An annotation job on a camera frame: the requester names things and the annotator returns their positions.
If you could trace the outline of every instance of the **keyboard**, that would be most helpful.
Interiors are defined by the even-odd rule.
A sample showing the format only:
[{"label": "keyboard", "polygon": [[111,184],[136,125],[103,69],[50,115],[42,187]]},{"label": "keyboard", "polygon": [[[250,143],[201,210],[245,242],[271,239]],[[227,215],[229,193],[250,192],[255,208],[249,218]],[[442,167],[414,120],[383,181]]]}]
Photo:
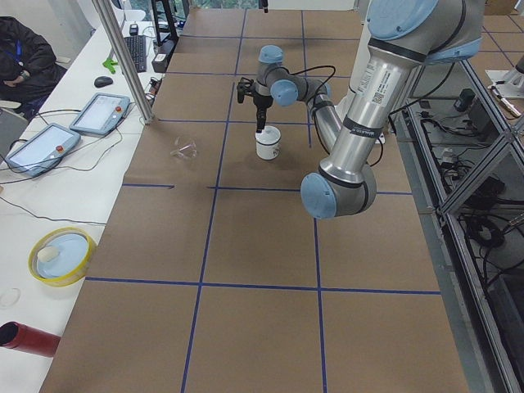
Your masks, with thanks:
[{"label": "keyboard", "polygon": [[133,59],[137,72],[147,70],[147,43],[145,35],[131,35],[124,37],[125,44],[128,46],[129,54]]}]

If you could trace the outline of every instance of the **blue joint cap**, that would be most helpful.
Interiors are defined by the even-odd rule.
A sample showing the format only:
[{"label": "blue joint cap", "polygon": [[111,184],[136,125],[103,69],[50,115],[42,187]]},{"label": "blue joint cap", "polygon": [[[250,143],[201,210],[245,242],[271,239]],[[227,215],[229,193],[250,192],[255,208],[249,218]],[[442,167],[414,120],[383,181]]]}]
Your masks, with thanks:
[{"label": "blue joint cap", "polygon": [[316,219],[332,219],[337,214],[337,199],[328,181],[320,174],[308,174],[300,186],[302,205]]},{"label": "blue joint cap", "polygon": [[287,79],[278,80],[271,86],[271,97],[280,106],[290,106],[298,100],[298,88]]},{"label": "blue joint cap", "polygon": [[439,0],[374,0],[367,20],[372,37],[390,41],[404,37],[419,27],[435,10]]},{"label": "blue joint cap", "polygon": [[432,53],[426,58],[426,64],[452,63],[469,59],[481,50],[481,42],[482,38],[479,38],[458,47],[452,47],[437,53]]},{"label": "blue joint cap", "polygon": [[284,51],[276,45],[266,45],[260,49],[259,61],[265,64],[282,63]]}]

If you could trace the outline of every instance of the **glass cup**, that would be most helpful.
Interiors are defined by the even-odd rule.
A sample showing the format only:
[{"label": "glass cup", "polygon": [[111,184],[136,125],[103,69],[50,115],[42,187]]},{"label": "glass cup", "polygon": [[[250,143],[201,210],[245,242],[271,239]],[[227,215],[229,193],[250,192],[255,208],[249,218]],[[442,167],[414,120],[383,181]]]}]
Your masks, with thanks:
[{"label": "glass cup", "polygon": [[198,155],[195,141],[186,136],[179,136],[174,140],[174,150],[170,155],[181,160],[192,160]]},{"label": "glass cup", "polygon": [[0,309],[8,309],[20,299],[18,288],[0,288]]}]

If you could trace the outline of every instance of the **black jacket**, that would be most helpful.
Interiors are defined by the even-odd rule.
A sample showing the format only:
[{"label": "black jacket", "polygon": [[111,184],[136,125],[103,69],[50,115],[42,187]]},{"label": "black jacket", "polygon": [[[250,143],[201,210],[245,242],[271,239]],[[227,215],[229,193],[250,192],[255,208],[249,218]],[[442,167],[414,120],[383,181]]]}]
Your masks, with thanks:
[{"label": "black jacket", "polygon": [[[44,37],[13,17],[0,16],[0,99],[26,103],[49,95],[66,72],[55,61],[51,45]],[[16,79],[22,70],[29,71],[29,80],[14,88],[3,83],[4,80]]]}]

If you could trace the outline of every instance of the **glass panel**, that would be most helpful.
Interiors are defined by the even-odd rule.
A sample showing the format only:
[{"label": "glass panel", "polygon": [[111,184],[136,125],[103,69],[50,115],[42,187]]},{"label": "glass panel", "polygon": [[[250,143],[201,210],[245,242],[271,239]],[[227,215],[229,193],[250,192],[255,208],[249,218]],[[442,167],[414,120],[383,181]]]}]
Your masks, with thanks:
[{"label": "glass panel", "polygon": [[[151,0],[128,0],[131,7],[135,10],[144,10],[146,12],[145,20],[152,20],[151,17]],[[186,15],[183,11],[182,0],[170,0],[170,3],[176,7],[177,20],[185,20]],[[189,0],[189,5],[200,8],[258,8],[259,0]]]},{"label": "glass panel", "polygon": [[460,64],[452,70],[450,65],[426,67],[409,101],[416,101],[408,109],[413,133],[445,201],[486,155],[499,131]]},{"label": "glass panel", "polygon": [[454,213],[515,373],[524,381],[524,176],[508,154]]}]

